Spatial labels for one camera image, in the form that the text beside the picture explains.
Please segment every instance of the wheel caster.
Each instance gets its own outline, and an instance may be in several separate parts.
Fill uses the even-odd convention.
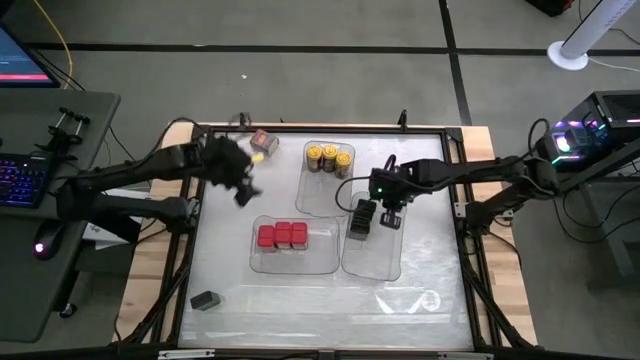
[[[74,304],[67,304],[67,306],[64,308],[64,310],[60,311],[58,313],[58,315],[63,319],[68,319],[68,318],[72,317],[73,314],[76,313],[76,311],[78,311],[78,307],[77,306],[75,306]]]

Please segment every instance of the clear plastic tray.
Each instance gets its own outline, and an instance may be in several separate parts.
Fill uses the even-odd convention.
[[[351,201],[352,209],[356,208],[360,199],[369,200],[369,193],[366,191],[355,193]],[[402,213],[398,214],[402,218],[402,225],[398,230],[380,225],[380,216],[384,211],[378,203],[366,240],[352,239],[347,235],[342,252],[342,270],[347,274],[382,281],[395,281],[400,277],[402,234],[407,210],[405,207]],[[351,216],[349,216],[347,227],[350,223]]]
[[[307,249],[265,253],[256,245],[258,229],[276,222],[304,222],[307,224]],[[292,219],[260,216],[253,223],[251,239],[251,269],[267,274],[319,275],[331,274],[340,266],[340,224],[336,219]]]
[[[346,151],[351,154],[350,173],[344,179],[336,176],[335,172],[311,172],[307,167],[307,149],[313,145],[320,147],[333,145],[338,148],[338,152]],[[335,202],[336,191],[340,184],[353,176],[353,167],[356,160],[356,150],[349,144],[330,141],[309,141],[302,150],[302,170],[300,171],[300,183],[298,185],[298,196],[296,197],[296,209],[303,214],[316,217],[343,216],[346,212],[341,210]],[[348,204],[351,197],[352,182],[345,184],[340,189],[338,200],[340,204]]]

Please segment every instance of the computer mouse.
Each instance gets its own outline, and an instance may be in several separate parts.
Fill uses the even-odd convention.
[[[64,223],[60,220],[45,220],[33,239],[33,255],[38,260],[49,260],[56,255],[64,236]]]

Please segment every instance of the white table surface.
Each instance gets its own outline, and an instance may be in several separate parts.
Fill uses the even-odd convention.
[[[207,311],[186,302],[180,347],[469,350],[473,348],[454,222],[447,190],[415,199],[407,209],[401,270],[393,282],[346,274],[270,275],[251,270],[254,220],[308,217],[295,209],[302,148],[311,140],[356,148],[354,176],[397,164],[443,159],[435,135],[277,134],[280,148],[253,169],[264,190],[244,208],[233,192],[207,185],[187,299],[206,290],[222,304]],[[241,141],[250,150],[248,139]],[[366,191],[355,181],[352,193]],[[344,244],[346,217],[341,223]]]

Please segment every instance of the yellow cable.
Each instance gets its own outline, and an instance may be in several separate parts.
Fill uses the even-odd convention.
[[[51,18],[49,17],[49,14],[47,14],[47,12],[44,10],[42,5],[40,5],[38,0],[33,0],[33,2],[36,4],[38,9],[40,9],[40,12],[42,13],[42,15],[44,15],[44,17],[47,18],[49,25],[51,25],[51,27],[56,32],[56,34],[58,34],[58,38],[60,39],[62,46],[64,46],[64,51],[67,53],[67,60],[69,60],[69,73],[68,73],[69,76],[67,76],[67,82],[64,84],[64,87],[62,88],[63,90],[66,90],[69,87],[69,81],[71,81],[71,77],[73,76],[73,61],[71,61],[71,52],[69,52],[67,43],[64,41],[64,38],[62,37],[62,34],[58,30],[58,27],[56,27],[56,24],[54,24],[53,20],[51,20]]]

